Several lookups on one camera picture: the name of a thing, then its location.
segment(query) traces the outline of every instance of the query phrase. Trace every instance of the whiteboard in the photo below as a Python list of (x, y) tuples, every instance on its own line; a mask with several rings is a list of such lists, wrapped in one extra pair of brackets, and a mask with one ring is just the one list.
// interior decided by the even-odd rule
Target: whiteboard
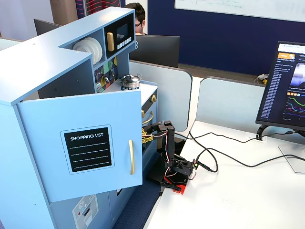
[(175, 8), (305, 22), (305, 0), (175, 0)]

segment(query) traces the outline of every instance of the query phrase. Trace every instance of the dark hair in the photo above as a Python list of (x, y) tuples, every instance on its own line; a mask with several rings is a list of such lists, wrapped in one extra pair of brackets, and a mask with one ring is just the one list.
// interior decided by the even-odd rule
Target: dark hair
[(145, 10), (140, 3), (129, 3), (125, 6), (125, 8), (135, 9), (135, 17), (140, 23), (145, 20)]

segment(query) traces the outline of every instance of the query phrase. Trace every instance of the gray partition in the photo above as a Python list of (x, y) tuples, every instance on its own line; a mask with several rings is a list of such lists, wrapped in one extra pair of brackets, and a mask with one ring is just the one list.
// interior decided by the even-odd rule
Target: gray partition
[[(256, 116), (264, 86), (210, 77), (201, 81), (196, 121), (256, 133)], [(288, 129), (269, 127), (264, 135), (285, 133)], [(304, 137), (275, 135), (275, 138), (303, 144)]]
[(20, 42), (21, 41), (18, 40), (4, 39), (0, 37), (0, 51), (19, 44)]
[(192, 76), (183, 69), (130, 61), (130, 74), (158, 84), (158, 122), (170, 120), (176, 131), (188, 126)]

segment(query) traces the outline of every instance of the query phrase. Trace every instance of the navy blue wall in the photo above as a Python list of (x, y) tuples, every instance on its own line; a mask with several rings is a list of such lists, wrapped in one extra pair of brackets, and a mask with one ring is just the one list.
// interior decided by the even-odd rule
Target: navy blue wall
[(177, 10), (174, 0), (148, 0), (148, 11), (148, 34), (180, 36), (185, 64), (259, 75), (269, 73), (278, 41), (305, 42), (301, 22)]

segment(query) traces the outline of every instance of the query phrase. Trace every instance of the chalkboard sticker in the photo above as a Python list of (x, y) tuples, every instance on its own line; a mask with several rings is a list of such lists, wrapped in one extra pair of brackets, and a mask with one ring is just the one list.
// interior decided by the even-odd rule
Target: chalkboard sticker
[(114, 166), (109, 125), (62, 131), (61, 139), (71, 174)]

